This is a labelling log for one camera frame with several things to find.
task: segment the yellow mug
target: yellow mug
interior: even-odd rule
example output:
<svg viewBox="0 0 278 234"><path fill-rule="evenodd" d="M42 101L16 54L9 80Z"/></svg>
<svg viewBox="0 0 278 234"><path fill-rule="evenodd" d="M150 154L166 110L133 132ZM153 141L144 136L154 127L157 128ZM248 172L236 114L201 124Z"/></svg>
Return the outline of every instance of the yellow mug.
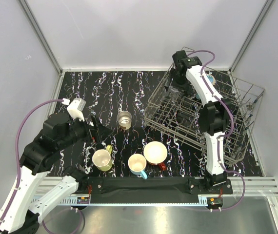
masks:
<svg viewBox="0 0 278 234"><path fill-rule="evenodd" d="M94 165L103 172L106 172L112 167L112 153L113 147L108 145L105 150L97 150L92 155L92 162Z"/></svg>

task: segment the metal cup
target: metal cup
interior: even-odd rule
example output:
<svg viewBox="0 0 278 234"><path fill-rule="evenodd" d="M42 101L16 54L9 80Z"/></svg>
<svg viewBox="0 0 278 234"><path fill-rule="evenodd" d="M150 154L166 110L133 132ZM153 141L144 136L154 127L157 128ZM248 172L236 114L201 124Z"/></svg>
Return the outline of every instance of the metal cup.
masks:
<svg viewBox="0 0 278 234"><path fill-rule="evenodd" d="M131 114L128 111L122 111L118 114L118 123L121 129L127 130L131 127Z"/></svg>

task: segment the black mounting plate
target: black mounting plate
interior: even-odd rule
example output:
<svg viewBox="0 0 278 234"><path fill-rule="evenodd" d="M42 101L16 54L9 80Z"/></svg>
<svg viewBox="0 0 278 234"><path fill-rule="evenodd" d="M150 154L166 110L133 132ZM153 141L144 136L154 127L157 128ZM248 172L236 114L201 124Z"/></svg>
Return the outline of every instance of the black mounting plate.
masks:
<svg viewBox="0 0 278 234"><path fill-rule="evenodd" d="M204 178L189 179L190 194L193 195L219 195L222 188L222 194L233 194L231 180L227 179L226 183L220 184L207 189L205 187Z"/></svg>

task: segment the white mug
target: white mug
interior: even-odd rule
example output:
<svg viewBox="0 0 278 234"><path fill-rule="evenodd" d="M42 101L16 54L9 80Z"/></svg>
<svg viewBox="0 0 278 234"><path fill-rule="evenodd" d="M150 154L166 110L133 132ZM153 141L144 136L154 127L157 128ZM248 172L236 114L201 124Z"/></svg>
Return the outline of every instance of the white mug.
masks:
<svg viewBox="0 0 278 234"><path fill-rule="evenodd" d="M128 159L128 167L130 171L133 174L139 175L144 179L148 178L146 172L144 171L146 165L147 165L147 160L145 159L144 156L140 154L131 155L130 158Z"/></svg>
<svg viewBox="0 0 278 234"><path fill-rule="evenodd" d="M167 157L167 148L161 142L152 141L143 149L143 155L148 163L158 165L162 171L167 169L164 161Z"/></svg>
<svg viewBox="0 0 278 234"><path fill-rule="evenodd" d="M105 150L97 150L92 156L92 162L100 171L106 172L111 169L113 164L111 159L112 149L112 146L108 145Z"/></svg>

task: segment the metal wire basket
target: metal wire basket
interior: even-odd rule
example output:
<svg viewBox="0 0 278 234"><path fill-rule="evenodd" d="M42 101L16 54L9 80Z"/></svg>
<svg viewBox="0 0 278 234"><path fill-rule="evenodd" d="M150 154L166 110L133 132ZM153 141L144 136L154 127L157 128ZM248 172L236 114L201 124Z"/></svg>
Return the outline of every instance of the metal wire basket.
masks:
<svg viewBox="0 0 278 234"><path fill-rule="evenodd" d="M195 89L192 95L186 96L172 86L166 87L166 83L170 80L169 70L148 100L148 106L144 110L145 125L168 134L180 140L182 144L188 144L205 154L206 140L203 133L199 131L198 124L201 101L197 99ZM209 69L206 73L215 77L216 90L232 103L231 111L235 128L233 133L224 140L224 161L228 165L233 165L244 159L264 89L233 77L230 73L214 69Z"/></svg>

